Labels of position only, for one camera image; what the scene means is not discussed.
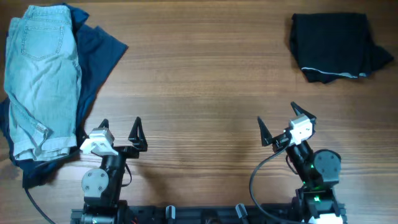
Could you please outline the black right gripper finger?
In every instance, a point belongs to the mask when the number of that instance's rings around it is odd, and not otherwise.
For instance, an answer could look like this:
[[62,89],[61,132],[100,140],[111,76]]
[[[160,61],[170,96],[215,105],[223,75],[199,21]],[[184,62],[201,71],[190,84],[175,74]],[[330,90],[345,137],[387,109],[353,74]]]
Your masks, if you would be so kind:
[[294,101],[292,101],[292,102],[290,103],[290,105],[291,105],[291,107],[292,107],[294,113],[295,113],[297,116],[299,116],[299,115],[301,115],[301,114],[304,114],[304,115],[310,120],[310,122],[311,122],[312,124],[316,124],[316,123],[317,123],[317,122],[316,122],[317,117],[316,117],[315,115],[313,115],[313,114],[309,113],[308,111],[306,111],[305,109],[301,108],[301,107],[300,107],[298,104],[296,104]]
[[269,132],[265,123],[259,116],[257,117],[257,122],[258,122],[258,125],[260,128],[260,133],[261,133],[261,144],[262,144],[262,146],[269,146],[270,144],[273,143],[272,134]]

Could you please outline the light blue denim shorts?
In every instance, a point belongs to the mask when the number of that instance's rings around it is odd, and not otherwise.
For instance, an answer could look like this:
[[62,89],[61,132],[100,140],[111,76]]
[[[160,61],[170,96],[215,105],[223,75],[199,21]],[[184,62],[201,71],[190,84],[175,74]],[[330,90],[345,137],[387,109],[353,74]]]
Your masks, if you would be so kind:
[[69,8],[29,6],[11,20],[4,89],[14,158],[51,161],[69,154],[81,90]]

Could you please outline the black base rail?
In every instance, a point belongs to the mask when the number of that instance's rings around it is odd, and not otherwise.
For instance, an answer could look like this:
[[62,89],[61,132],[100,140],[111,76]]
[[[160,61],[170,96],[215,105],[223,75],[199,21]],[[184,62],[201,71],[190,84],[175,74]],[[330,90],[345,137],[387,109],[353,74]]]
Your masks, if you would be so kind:
[[130,206],[120,215],[73,209],[71,223],[277,223],[256,206],[228,207]]

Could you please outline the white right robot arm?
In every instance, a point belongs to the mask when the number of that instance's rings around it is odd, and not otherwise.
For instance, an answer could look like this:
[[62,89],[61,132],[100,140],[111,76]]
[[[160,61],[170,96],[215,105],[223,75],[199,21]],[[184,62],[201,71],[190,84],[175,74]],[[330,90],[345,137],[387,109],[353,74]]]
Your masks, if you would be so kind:
[[[273,136],[261,118],[257,119],[262,146],[271,145],[274,154],[260,162],[249,179],[249,194],[259,211],[276,223],[344,223],[344,206],[336,199],[334,186],[340,182],[341,156],[329,149],[313,151],[307,140],[315,134],[317,117],[295,102],[290,103],[295,117],[283,133]],[[302,186],[295,191],[286,218],[266,211],[256,200],[253,182],[258,170],[282,153]]]

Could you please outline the navy blue garment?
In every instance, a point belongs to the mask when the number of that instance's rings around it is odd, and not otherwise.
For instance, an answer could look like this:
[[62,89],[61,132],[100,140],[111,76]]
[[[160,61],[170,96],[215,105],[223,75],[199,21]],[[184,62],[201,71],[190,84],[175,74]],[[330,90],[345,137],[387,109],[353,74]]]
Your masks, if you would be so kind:
[[[76,112],[76,138],[77,144],[81,145],[85,135],[83,120],[88,114],[89,107],[128,46],[109,35],[101,27],[92,28],[86,25],[85,22],[90,16],[86,11],[67,3],[64,6],[71,12],[73,35],[77,43],[79,65],[82,69],[81,92]],[[9,158],[15,166],[23,170],[22,187],[24,189],[44,185],[50,175],[61,167],[61,163],[15,159],[14,143],[9,129],[9,105],[9,98],[1,102],[1,131],[8,141]]]

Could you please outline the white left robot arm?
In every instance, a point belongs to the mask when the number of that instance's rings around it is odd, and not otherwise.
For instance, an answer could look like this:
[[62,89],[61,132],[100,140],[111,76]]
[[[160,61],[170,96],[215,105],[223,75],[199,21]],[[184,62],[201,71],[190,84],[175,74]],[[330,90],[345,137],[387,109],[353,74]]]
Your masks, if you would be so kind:
[[83,141],[80,150],[101,158],[101,165],[84,174],[81,186],[84,192],[84,207],[81,215],[71,218],[82,224],[131,223],[130,211],[125,200],[120,199],[124,174],[131,173],[126,161],[137,159],[146,152],[148,144],[137,117],[128,136],[128,146],[115,146],[114,136],[109,130],[109,121],[104,119]]

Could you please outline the black shorts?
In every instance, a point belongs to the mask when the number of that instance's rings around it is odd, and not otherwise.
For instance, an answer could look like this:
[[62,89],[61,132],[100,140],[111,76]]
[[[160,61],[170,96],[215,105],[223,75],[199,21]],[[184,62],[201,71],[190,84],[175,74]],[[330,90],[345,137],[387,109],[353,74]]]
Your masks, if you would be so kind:
[[368,77],[394,59],[374,43],[368,18],[360,13],[294,14],[289,45],[310,83]]

